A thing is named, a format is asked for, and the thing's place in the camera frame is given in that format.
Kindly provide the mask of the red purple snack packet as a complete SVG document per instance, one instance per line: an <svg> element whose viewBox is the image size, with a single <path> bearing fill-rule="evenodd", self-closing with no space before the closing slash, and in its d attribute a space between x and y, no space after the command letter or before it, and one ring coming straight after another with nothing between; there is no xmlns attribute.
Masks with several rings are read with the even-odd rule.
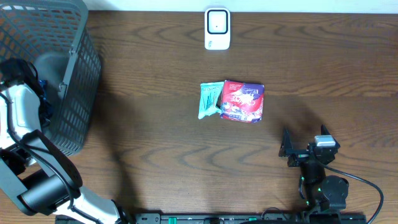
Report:
<svg viewBox="0 0 398 224"><path fill-rule="evenodd" d="M257 123L262 120L264 85L226 80L221 94L221 119Z"/></svg>

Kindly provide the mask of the blue Oreo cookie pack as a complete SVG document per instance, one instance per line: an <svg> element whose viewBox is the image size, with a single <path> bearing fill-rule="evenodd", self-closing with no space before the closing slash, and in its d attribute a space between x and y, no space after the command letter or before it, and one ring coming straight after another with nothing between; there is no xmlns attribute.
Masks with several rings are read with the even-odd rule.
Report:
<svg viewBox="0 0 398 224"><path fill-rule="evenodd" d="M41 101L46 102L47 101L47 80L39 80L39 85L42 90L42 93L40 94L39 98Z"/></svg>

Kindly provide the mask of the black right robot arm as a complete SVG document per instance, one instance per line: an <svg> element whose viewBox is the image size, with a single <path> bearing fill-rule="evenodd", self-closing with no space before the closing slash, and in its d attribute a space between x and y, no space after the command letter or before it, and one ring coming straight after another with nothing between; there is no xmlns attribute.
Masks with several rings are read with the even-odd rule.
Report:
<svg viewBox="0 0 398 224"><path fill-rule="evenodd" d="M299 167L300 196L308 201L310 208L319 212L340 211L346 208L349 183L336 175L326 175L326 165L335 160L340 144L321 126L321 134L306 149L295 149L290 133L285 128L279 156L287 158L289 167Z"/></svg>

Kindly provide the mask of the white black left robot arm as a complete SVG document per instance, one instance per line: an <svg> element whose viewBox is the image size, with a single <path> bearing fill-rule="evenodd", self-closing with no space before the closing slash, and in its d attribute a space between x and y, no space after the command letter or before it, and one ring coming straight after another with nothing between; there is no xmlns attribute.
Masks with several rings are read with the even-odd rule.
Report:
<svg viewBox="0 0 398 224"><path fill-rule="evenodd" d="M51 105L34 65L1 62L1 190L26 215L56 223L134 223L114 200L83 186L71 160L42 132Z"/></svg>

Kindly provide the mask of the teal green snack packet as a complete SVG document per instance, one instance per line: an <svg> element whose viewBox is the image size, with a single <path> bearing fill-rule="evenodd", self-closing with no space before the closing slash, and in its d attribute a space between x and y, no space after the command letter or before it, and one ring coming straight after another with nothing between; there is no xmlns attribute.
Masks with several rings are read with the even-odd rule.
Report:
<svg viewBox="0 0 398 224"><path fill-rule="evenodd" d="M200 104L198 110L198 119L205 116L211 116L221 113L221 109L217 106L218 99L223 90L224 82L212 82L200 84Z"/></svg>

